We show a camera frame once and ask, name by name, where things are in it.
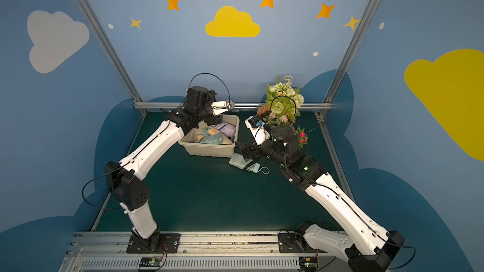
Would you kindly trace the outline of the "lilac purple umbrella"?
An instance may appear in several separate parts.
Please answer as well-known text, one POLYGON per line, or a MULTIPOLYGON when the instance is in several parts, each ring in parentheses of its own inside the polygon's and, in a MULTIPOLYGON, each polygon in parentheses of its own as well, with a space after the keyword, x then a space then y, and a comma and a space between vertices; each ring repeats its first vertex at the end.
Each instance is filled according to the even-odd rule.
POLYGON ((236 130, 237 130, 235 125, 232 125, 232 124, 227 123, 227 122, 221 122, 221 123, 218 123, 216 125, 213 125, 213 128, 215 128, 220 133, 225 135, 231 141, 234 141, 236 130))

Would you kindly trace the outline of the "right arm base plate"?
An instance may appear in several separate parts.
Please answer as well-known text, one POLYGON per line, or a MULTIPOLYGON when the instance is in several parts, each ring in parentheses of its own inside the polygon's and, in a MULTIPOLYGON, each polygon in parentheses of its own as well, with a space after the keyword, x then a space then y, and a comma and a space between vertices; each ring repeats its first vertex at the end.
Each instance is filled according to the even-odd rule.
POLYGON ((320 253, 327 252, 311 248, 305 238, 296 232, 282 230, 277 234, 280 253, 320 253))

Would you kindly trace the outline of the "beige umbrella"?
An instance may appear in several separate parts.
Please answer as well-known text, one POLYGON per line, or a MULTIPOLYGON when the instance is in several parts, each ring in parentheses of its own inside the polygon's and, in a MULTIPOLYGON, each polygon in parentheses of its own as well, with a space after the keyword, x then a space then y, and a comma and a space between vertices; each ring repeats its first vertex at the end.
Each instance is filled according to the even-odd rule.
POLYGON ((217 128, 207 127, 204 129, 203 136, 218 135, 218 134, 220 134, 220 131, 218 131, 217 128))

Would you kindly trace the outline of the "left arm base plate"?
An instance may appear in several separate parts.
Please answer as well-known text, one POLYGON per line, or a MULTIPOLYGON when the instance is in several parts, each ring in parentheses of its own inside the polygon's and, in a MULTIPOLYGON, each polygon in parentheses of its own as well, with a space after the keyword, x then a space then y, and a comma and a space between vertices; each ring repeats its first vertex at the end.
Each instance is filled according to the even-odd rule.
POLYGON ((126 249, 127 254, 175 254, 178 251, 180 234, 155 232, 147 239, 133 233, 126 249))

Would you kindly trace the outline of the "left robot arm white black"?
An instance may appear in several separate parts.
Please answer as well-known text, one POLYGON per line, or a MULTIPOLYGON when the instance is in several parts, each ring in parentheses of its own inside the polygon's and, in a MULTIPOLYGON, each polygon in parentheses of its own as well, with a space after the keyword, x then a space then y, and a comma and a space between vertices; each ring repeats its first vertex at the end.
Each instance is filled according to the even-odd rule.
POLYGON ((144 179, 158 160, 200 122, 213 125, 220 115, 234 107, 231 99, 217 101, 216 92, 200 86, 190 87, 182 104, 173 109, 161 125, 137 149, 119 162, 105 165, 110 193, 131 221, 131 242, 128 253, 160 253, 166 249, 160 228, 149 207, 150 188, 144 179))

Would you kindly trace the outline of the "mint green umbrella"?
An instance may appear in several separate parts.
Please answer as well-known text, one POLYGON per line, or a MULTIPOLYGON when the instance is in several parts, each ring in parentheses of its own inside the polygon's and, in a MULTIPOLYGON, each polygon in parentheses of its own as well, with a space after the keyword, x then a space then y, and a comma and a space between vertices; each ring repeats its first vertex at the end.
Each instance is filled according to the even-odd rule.
POLYGON ((250 171, 252 173, 262 173, 263 175, 268 175, 270 170, 266 166, 262 166, 259 162, 255 162, 254 160, 249 159, 246 161, 241 154, 234 153, 230 160, 229 164, 240 169, 243 171, 250 171))
POLYGON ((224 137, 222 134, 204 136, 199 143, 209 144, 209 145, 221 145, 224 142, 224 137))

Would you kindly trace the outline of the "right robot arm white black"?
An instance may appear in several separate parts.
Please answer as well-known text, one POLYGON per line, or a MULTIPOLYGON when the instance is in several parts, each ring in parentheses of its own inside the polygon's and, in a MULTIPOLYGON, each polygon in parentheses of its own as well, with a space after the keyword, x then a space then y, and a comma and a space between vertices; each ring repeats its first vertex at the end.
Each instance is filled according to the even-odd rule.
POLYGON ((299 230, 311 249, 319 249, 346 261, 352 271, 388 271, 405 239, 386 230, 339 187, 332 175, 313 157, 302 153, 296 132, 290 127, 270 129, 262 121, 246 121, 252 144, 237 143, 245 160, 271 160, 300 190, 316 200, 344 233, 305 224, 299 230))

